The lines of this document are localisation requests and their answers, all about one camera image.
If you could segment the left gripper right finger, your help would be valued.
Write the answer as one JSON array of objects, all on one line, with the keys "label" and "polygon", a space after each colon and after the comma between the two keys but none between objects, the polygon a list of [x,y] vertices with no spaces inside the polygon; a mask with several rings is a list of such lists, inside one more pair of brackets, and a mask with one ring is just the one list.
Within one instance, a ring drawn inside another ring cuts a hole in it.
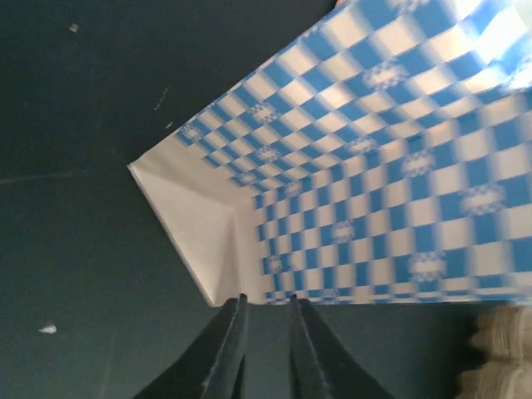
[{"label": "left gripper right finger", "polygon": [[354,361],[306,298],[290,298],[288,328],[292,398],[393,398]]}]

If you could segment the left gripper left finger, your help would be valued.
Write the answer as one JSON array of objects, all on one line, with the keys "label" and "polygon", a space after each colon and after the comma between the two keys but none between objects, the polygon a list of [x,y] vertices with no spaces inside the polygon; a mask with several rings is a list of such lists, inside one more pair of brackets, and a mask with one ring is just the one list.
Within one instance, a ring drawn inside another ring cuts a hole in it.
[{"label": "left gripper left finger", "polygon": [[180,358],[136,399],[232,399],[244,391],[248,300],[228,299]]}]

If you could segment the brown cardboard cup carrier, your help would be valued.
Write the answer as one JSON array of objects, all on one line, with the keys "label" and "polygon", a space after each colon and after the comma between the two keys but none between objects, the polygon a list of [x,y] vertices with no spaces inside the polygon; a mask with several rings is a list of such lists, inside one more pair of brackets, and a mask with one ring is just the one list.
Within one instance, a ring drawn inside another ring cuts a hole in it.
[{"label": "brown cardboard cup carrier", "polygon": [[531,397],[531,308],[502,305],[475,320],[469,344],[486,355],[478,368],[461,373],[459,398]]}]

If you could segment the blue checkered paper bag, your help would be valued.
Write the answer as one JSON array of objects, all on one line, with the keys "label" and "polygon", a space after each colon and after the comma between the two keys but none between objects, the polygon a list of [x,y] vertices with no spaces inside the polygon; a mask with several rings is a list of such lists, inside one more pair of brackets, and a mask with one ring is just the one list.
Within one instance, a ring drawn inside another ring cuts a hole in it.
[{"label": "blue checkered paper bag", "polygon": [[531,300],[531,4],[346,1],[129,165],[214,307]]}]

